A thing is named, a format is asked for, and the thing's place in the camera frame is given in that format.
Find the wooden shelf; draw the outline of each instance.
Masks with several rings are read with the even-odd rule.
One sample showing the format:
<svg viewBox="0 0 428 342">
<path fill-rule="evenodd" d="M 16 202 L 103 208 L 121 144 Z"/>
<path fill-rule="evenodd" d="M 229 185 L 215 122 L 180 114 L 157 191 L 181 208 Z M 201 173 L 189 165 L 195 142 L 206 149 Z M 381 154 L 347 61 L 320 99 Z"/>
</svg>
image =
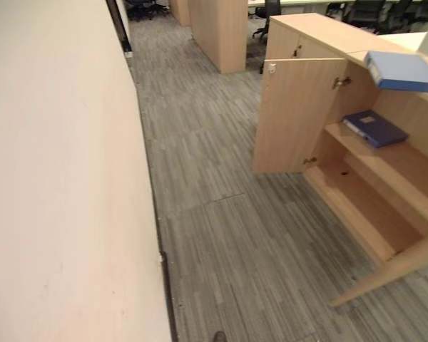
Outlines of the wooden shelf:
<svg viewBox="0 0 428 342">
<path fill-rule="evenodd" d="M 343 161 L 310 167 L 305 176 L 377 263 L 392 258 L 422 238 Z"/>
<path fill-rule="evenodd" d="M 428 221 L 428 158 L 407 143 L 374 149 L 339 123 L 325 130 Z"/>
</svg>

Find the floor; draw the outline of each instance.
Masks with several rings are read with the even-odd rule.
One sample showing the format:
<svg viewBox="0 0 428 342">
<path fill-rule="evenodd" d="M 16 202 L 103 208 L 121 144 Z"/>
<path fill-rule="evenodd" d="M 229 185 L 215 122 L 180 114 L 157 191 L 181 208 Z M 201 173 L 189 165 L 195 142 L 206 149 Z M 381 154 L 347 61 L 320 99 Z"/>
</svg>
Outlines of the floor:
<svg viewBox="0 0 428 342">
<path fill-rule="evenodd" d="M 131 36 L 179 341 L 428 341 L 428 267 L 330 308 L 372 262 L 301 175 L 251 172 L 264 46 L 220 75 L 170 16 Z"/>
</svg>

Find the beige wall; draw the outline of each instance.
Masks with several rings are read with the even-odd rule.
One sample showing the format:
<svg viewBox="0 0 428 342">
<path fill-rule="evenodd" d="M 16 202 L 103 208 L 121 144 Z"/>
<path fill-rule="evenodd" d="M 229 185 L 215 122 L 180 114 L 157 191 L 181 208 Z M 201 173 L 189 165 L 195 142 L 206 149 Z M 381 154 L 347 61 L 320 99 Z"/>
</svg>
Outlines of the beige wall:
<svg viewBox="0 0 428 342">
<path fill-rule="evenodd" d="M 170 340 L 136 92 L 108 16 L 100 0 L 0 4 L 0 342 Z"/>
</svg>

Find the black office chair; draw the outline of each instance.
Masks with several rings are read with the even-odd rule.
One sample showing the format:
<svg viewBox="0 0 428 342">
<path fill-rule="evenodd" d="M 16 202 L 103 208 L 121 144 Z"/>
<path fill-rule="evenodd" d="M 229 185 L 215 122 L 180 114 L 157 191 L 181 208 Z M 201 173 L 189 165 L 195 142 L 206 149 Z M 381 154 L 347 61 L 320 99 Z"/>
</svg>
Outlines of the black office chair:
<svg viewBox="0 0 428 342">
<path fill-rule="evenodd" d="M 261 18 L 266 18 L 265 27 L 259 28 L 256 32 L 253 33 L 252 37 L 255 38 L 256 34 L 260 33 L 260 41 L 263 41 L 268 30 L 270 29 L 270 17 L 271 16 L 280 16 L 282 9 L 280 7 L 280 0 L 265 0 L 265 10 L 263 7 L 255 10 L 255 14 Z"/>
<path fill-rule="evenodd" d="M 428 0 L 422 0 L 417 5 L 417 10 L 412 23 L 428 23 Z"/>
<path fill-rule="evenodd" d="M 384 3 L 385 0 L 355 0 L 349 13 L 342 21 L 356 27 L 377 30 Z"/>
<path fill-rule="evenodd" d="M 153 2 L 151 0 L 126 0 L 127 17 L 130 20 L 141 20 L 147 18 L 152 20 L 153 13 L 150 10 Z"/>
<path fill-rule="evenodd" d="M 130 20 L 147 18 L 152 20 L 155 14 L 168 14 L 168 8 L 156 3 L 156 0 L 126 0 L 127 16 Z"/>
<path fill-rule="evenodd" d="M 333 19 L 343 18 L 345 8 L 344 2 L 332 2 L 328 4 L 325 15 Z"/>
<path fill-rule="evenodd" d="M 387 19 L 379 23 L 377 32 L 379 34 L 389 34 L 408 25 L 409 19 L 405 17 L 405 14 L 411 2 L 412 0 L 399 0 L 397 4 L 393 4 L 387 13 Z"/>
</svg>

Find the binder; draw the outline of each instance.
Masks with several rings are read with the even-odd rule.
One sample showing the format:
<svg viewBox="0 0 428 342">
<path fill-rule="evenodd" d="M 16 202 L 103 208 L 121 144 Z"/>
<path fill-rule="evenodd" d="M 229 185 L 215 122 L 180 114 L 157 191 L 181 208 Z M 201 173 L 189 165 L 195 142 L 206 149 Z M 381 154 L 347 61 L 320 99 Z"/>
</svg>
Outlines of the binder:
<svg viewBox="0 0 428 342">
<path fill-rule="evenodd" d="M 374 148 L 400 143 L 408 137 L 406 132 L 373 110 L 346 115 L 342 123 Z"/>
<path fill-rule="evenodd" d="M 369 51 L 365 64 L 378 88 L 428 93 L 428 63 L 418 54 Z"/>
</svg>

